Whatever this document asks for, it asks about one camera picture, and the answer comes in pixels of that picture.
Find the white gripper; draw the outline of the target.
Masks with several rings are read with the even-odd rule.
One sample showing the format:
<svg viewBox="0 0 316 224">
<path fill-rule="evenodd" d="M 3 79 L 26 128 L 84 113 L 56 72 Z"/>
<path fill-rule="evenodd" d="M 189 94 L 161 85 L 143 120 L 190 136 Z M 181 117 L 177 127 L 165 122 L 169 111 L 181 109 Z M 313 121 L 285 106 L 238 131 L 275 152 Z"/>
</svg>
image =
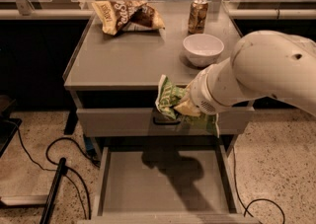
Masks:
<svg viewBox="0 0 316 224">
<path fill-rule="evenodd" d="M 177 112 L 187 116 L 200 116 L 200 112 L 217 114 L 229 110 L 229 107 L 219 103 L 209 91 L 208 78 L 213 73 L 213 70 L 213 66 L 208 66 L 198 73 L 190 86 L 190 100 L 180 100 L 174 106 Z"/>
</svg>

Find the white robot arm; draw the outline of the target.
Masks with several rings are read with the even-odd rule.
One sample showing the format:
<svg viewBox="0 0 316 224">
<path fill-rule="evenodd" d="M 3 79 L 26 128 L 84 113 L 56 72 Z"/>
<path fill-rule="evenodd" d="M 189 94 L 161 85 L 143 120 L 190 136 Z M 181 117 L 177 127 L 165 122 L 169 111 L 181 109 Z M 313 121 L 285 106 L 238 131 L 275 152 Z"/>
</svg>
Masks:
<svg viewBox="0 0 316 224">
<path fill-rule="evenodd" d="M 269 97 L 316 115 L 316 42 L 257 31 L 242 37 L 229 58 L 198 73 L 175 110 L 199 116 Z"/>
</svg>

